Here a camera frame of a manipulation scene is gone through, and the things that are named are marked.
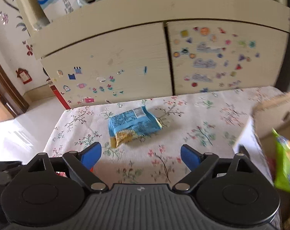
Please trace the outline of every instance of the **door frame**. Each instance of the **door frame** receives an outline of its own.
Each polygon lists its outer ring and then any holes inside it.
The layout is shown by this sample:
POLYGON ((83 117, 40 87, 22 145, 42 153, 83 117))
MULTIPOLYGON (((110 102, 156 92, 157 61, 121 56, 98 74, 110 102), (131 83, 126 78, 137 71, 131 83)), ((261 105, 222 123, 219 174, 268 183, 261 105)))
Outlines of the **door frame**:
POLYGON ((6 75, 1 65, 0 65, 0 84, 3 86, 6 92, 10 95, 12 100, 17 104, 17 106, 21 109, 21 111, 25 113, 29 107, 29 104, 17 91, 17 89, 12 84, 12 82, 6 75))

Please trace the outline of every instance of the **blue sticker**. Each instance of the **blue sticker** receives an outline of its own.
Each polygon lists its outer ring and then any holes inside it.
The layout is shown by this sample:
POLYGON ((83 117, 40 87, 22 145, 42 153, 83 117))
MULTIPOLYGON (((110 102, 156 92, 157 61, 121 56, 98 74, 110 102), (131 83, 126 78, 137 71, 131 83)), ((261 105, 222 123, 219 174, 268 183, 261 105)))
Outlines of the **blue sticker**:
POLYGON ((212 59, 203 60, 202 58, 197 58, 193 63, 193 67, 214 69, 216 67, 216 64, 217 63, 212 59))
POLYGON ((207 87, 200 90, 201 93, 207 93, 208 91, 209 91, 209 88, 207 87))
POLYGON ((81 74, 81 67, 74 67, 75 73, 81 74))
POLYGON ((69 79, 76 79, 76 77, 75 77, 75 74, 73 73, 73 74, 68 74, 68 78, 69 79))

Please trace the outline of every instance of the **wooden cabinet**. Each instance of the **wooden cabinet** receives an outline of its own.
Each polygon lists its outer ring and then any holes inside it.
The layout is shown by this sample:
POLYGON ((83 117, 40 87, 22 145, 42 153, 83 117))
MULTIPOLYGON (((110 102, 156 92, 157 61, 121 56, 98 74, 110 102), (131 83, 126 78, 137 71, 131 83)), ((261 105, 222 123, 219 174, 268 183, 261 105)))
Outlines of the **wooden cabinet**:
POLYGON ((288 33, 247 23, 167 23, 175 94, 274 85, 288 33))
POLYGON ((41 63, 71 108, 172 95, 163 23, 105 33, 41 63))

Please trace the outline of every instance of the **floor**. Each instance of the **floor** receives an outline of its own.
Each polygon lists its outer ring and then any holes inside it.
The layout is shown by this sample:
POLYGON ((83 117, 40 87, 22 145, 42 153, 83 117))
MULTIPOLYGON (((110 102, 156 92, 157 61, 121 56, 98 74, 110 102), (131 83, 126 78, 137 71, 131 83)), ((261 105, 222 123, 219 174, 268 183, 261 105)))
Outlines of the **floor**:
POLYGON ((56 97, 36 101, 26 113, 0 123, 0 161, 28 163, 42 152, 65 108, 56 97))

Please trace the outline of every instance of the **snack bag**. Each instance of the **snack bag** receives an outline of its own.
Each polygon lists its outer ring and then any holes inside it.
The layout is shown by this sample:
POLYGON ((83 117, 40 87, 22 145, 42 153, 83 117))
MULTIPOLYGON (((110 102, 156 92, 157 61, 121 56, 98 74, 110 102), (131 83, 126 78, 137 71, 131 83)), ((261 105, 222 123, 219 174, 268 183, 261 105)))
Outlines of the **snack bag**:
POLYGON ((162 129, 157 118, 145 106, 115 115, 109 119, 109 134, 112 148, 121 143, 150 135, 162 129))
POLYGON ((274 129, 276 136, 276 178, 275 187, 290 193, 290 141, 280 136, 274 129))

